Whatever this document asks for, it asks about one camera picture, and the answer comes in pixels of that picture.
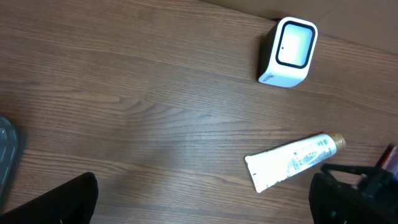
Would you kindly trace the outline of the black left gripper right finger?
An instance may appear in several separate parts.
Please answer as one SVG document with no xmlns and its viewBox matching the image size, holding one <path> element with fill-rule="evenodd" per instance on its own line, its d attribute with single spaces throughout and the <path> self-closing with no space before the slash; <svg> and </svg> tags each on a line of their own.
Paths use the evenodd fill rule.
<svg viewBox="0 0 398 224">
<path fill-rule="evenodd" d="M 397 211 L 381 211 L 345 199 L 321 173 L 314 175 L 308 199 L 314 223 L 397 224 Z"/>
</svg>

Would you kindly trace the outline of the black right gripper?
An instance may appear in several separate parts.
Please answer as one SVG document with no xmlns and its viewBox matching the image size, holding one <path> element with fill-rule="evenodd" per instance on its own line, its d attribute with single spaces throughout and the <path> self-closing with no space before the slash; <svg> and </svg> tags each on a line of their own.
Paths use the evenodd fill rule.
<svg viewBox="0 0 398 224">
<path fill-rule="evenodd" d="M 321 171 L 339 196 L 373 209 L 397 211 L 397 181 L 390 172 L 379 167 L 339 164 L 324 164 Z M 340 182 L 331 174 L 333 171 L 358 175 L 359 183 L 352 185 Z"/>
</svg>

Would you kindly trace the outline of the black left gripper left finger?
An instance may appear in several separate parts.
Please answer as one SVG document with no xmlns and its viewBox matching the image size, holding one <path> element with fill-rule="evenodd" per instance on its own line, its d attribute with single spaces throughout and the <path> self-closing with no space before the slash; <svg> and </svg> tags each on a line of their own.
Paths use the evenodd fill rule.
<svg viewBox="0 0 398 224">
<path fill-rule="evenodd" d="M 94 173 L 82 175 L 1 215 L 1 224 L 89 224 L 98 199 Z"/>
</svg>

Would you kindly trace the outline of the purple snack packet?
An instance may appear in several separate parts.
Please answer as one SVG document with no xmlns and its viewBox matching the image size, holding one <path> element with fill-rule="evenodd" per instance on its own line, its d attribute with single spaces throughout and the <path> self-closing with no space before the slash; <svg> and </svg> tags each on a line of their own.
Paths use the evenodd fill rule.
<svg viewBox="0 0 398 224">
<path fill-rule="evenodd" d="M 392 178 L 397 182 L 397 145 L 390 144 L 387 149 L 383 152 L 381 158 L 376 164 L 392 174 Z"/>
</svg>

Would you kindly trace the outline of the white cosmetic tube gold cap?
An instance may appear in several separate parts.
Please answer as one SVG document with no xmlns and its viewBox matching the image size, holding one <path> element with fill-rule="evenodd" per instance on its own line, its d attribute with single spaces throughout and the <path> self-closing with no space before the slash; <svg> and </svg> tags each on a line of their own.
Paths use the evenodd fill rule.
<svg viewBox="0 0 398 224">
<path fill-rule="evenodd" d="M 346 147 L 339 133 L 321 133 L 244 158 L 254 188 L 261 193 L 273 185 L 334 156 Z"/>
</svg>

